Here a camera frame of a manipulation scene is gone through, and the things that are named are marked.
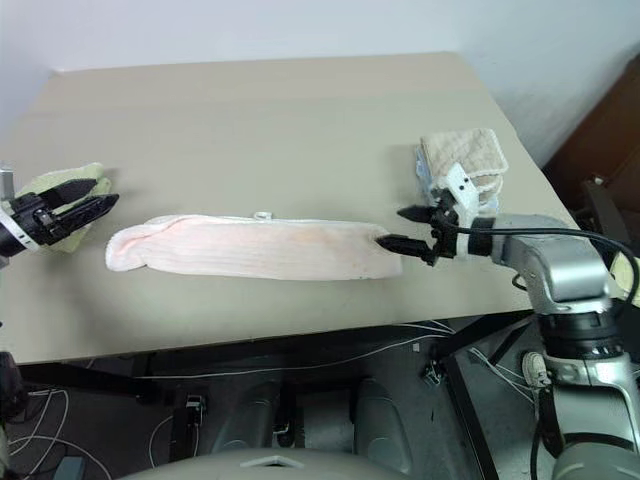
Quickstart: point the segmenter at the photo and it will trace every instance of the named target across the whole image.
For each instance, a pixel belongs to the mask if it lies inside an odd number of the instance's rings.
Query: tabletop
[[[489,259],[403,258],[383,280],[294,282],[105,267],[109,238],[168,214],[370,222],[420,201],[414,148],[488,127],[509,162],[501,210],[571,222],[473,71],[455,54],[220,62],[54,75],[0,146],[16,187],[101,162],[121,195],[74,254],[2,271],[0,349],[19,363],[228,343],[528,308]]]

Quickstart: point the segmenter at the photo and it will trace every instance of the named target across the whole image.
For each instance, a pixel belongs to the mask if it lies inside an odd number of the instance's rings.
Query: white wall
[[[50,69],[452,50],[539,164],[640,50],[638,0],[4,0],[0,131]]]

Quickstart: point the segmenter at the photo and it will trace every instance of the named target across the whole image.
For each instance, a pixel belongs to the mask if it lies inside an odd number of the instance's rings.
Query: yellow cloth
[[[100,163],[91,163],[80,168],[49,172],[31,180],[29,184],[20,190],[17,196],[24,195],[29,192],[42,193],[45,190],[49,190],[50,188],[60,185],[68,180],[75,180],[79,178],[94,178],[98,181],[98,184],[89,192],[88,195],[104,195],[111,191],[111,181],[108,178],[103,177],[103,175],[104,167]],[[74,203],[63,205],[56,209],[55,212],[64,212],[78,202],[81,202],[84,198],[86,197],[83,197]],[[82,242],[82,239],[89,231],[89,228],[91,228],[91,224],[86,225],[80,230],[76,230],[67,238],[60,240],[58,243],[51,245],[48,248],[59,252],[73,253],[80,246],[80,242]]]
[[[638,257],[636,257],[636,262],[638,266],[640,266],[640,259]],[[616,255],[611,265],[611,273],[615,277],[618,286],[628,294],[629,290],[631,290],[631,282],[633,281],[633,271],[631,270],[631,265],[629,265],[627,257],[620,253]],[[640,292],[638,292],[633,299],[633,304],[636,307],[640,307]]]

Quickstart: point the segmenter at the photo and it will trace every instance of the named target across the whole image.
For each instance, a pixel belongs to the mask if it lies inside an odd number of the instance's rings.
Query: table
[[[101,162],[121,198],[73,255],[23,253],[2,272],[0,349],[29,364],[528,308],[488,259],[403,259],[399,278],[291,282],[110,272],[106,242],[166,214],[371,222],[420,200],[414,146],[493,128],[510,164],[502,211],[573,224],[516,132],[455,54],[166,65],[54,75],[0,157],[19,188]]]

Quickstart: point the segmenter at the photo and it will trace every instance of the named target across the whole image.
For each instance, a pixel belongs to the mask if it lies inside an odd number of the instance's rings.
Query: pink towel
[[[174,215],[116,233],[106,262],[116,272],[146,265],[277,280],[384,278],[402,273],[400,256],[375,242],[387,233],[367,223]]]

